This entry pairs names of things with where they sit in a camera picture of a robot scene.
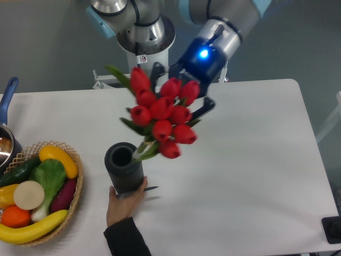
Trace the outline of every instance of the black sleeve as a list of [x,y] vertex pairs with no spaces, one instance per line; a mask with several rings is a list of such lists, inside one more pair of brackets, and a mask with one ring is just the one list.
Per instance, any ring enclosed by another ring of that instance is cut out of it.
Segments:
[[113,256],[151,256],[133,217],[108,227],[104,236]]

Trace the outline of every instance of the red tulip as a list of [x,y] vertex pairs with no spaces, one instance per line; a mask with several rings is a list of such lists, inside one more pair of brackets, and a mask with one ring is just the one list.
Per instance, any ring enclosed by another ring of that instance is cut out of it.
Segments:
[[200,86],[196,81],[189,81],[182,88],[179,94],[179,99],[187,97],[186,105],[192,104],[199,96]]
[[192,113],[188,108],[182,106],[174,106],[169,120],[173,124],[184,124],[192,118]]
[[182,85],[181,80],[172,77],[161,87],[160,91],[161,96],[171,97],[172,99],[175,99],[175,97],[179,96],[181,85]]
[[147,126],[152,120],[150,110],[145,106],[136,106],[132,108],[130,114],[133,122],[139,126]]
[[136,102],[140,106],[149,108],[156,101],[156,95],[149,89],[139,89],[136,93]]
[[159,120],[155,122],[151,134],[158,141],[165,141],[172,134],[172,124],[168,120]]
[[182,144],[192,144],[197,139],[197,135],[185,124],[177,125],[173,130],[173,136],[176,142]]
[[159,146],[159,151],[165,157],[168,157],[171,159],[177,158],[181,155],[179,147],[171,139],[167,139],[166,141],[162,142]]
[[167,119],[173,110],[173,99],[170,97],[162,97],[155,101],[150,107],[151,115],[154,119]]
[[149,89],[150,80],[142,68],[134,67],[130,77],[130,85],[136,93],[139,89]]

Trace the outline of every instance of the bok choy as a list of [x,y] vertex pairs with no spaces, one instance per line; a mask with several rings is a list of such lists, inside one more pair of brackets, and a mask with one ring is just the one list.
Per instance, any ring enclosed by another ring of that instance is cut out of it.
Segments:
[[65,168],[56,159],[44,160],[32,171],[30,180],[37,181],[45,191],[44,201],[32,211],[31,218],[33,222],[40,221],[49,215],[52,200],[63,186],[65,177]]

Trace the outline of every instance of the blue light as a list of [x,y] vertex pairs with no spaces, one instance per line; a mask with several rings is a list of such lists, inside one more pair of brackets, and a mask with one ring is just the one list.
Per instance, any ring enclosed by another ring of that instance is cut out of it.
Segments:
[[202,58],[202,59],[205,59],[208,57],[208,51],[207,50],[202,50],[200,53],[199,53],[199,56]]

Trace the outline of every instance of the hand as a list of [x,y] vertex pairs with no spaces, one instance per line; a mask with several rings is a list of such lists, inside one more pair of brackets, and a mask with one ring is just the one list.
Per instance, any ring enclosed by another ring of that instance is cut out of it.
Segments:
[[147,187],[147,177],[143,178],[140,187],[131,196],[122,200],[116,198],[116,192],[113,186],[110,187],[109,206],[107,210],[108,227],[126,218],[129,218],[139,203],[144,198],[144,189]]

